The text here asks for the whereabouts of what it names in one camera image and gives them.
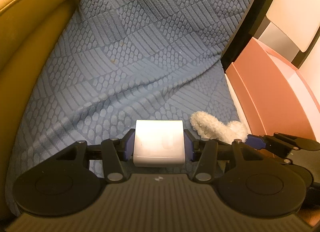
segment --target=logo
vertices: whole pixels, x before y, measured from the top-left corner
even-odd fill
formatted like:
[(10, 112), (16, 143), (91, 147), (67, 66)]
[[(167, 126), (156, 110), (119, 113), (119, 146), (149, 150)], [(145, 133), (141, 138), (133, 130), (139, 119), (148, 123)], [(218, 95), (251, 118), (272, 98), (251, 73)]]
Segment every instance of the logo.
[(164, 178), (162, 176), (158, 176), (157, 178), (155, 178), (156, 181), (162, 181)]

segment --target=bed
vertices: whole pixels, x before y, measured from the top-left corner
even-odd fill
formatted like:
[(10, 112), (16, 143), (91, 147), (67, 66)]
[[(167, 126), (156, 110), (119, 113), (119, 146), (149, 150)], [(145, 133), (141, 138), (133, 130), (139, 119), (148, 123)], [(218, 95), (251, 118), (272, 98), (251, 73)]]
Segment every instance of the bed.
[[(77, 140), (121, 138), (137, 119), (206, 111), (238, 120), (221, 52), (251, 0), (80, 0), (33, 89), (12, 150), (5, 196), (26, 170)], [(129, 172), (191, 173), (181, 168)], [(90, 170), (102, 177), (99, 161)]]

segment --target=white block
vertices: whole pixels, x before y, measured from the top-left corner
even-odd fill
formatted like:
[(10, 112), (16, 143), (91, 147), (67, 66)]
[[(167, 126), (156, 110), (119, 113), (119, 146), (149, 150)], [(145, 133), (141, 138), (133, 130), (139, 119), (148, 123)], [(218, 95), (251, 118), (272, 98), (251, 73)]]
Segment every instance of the white block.
[(137, 120), (133, 163), (139, 167), (170, 167), (185, 163), (181, 120)]

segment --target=brown leather seat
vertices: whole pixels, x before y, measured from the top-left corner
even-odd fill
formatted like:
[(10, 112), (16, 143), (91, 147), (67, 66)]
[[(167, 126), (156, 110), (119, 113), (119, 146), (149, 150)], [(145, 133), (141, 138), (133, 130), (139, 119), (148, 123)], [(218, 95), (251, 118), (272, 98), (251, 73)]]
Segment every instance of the brown leather seat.
[(4, 185), (33, 86), (79, 0), (0, 0), (0, 220), (10, 217)]

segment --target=plush toy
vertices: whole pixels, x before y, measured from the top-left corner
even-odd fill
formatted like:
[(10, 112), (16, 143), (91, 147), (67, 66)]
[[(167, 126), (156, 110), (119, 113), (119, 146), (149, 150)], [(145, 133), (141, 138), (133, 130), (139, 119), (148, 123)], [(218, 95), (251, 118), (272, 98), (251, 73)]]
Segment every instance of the plush toy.
[(201, 138), (218, 139), (228, 144), (234, 139), (241, 139), (243, 142), (247, 139), (247, 128), (239, 121), (231, 121), (225, 125), (214, 116), (198, 111), (191, 115), (190, 122)]

